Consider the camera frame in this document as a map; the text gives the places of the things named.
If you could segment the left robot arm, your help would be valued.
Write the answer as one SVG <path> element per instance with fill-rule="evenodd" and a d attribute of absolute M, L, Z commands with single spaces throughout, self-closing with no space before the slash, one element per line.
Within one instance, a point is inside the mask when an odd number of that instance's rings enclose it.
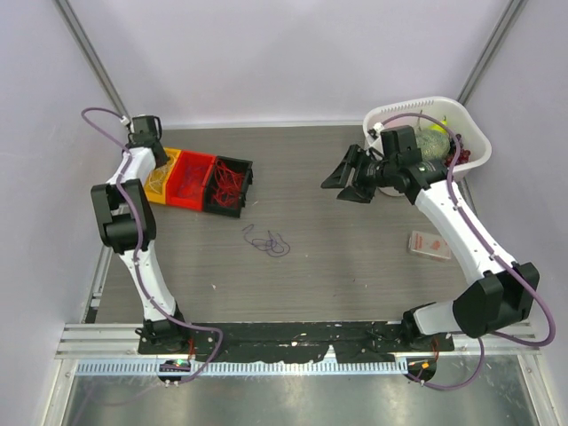
<path fill-rule="evenodd" d="M 155 252 L 157 227 L 144 185 L 151 173 L 170 159 L 162 146 L 161 120 L 154 115 L 123 116 L 128 131 L 119 143 L 122 160 L 106 183 L 91 188 L 91 200 L 103 245 L 123 261 L 143 306 L 136 329 L 144 353 L 182 352 L 189 333 L 174 296 L 168 290 Z"/>

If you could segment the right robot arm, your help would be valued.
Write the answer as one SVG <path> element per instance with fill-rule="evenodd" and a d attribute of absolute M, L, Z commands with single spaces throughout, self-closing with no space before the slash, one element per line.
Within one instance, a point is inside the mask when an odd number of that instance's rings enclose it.
<path fill-rule="evenodd" d="M 439 333 L 478 338 L 525 320 L 540 280 L 536 267 L 518 263 L 471 215 L 455 182 L 448 180 L 446 166 L 423 159 L 412 127 L 384 130 L 380 139 L 381 151 L 351 145 L 322 188 L 334 188 L 338 199 L 357 203 L 369 203 L 380 187 L 404 194 L 436 227 L 468 283 L 453 301 L 405 312 L 402 343 L 419 351 Z"/>

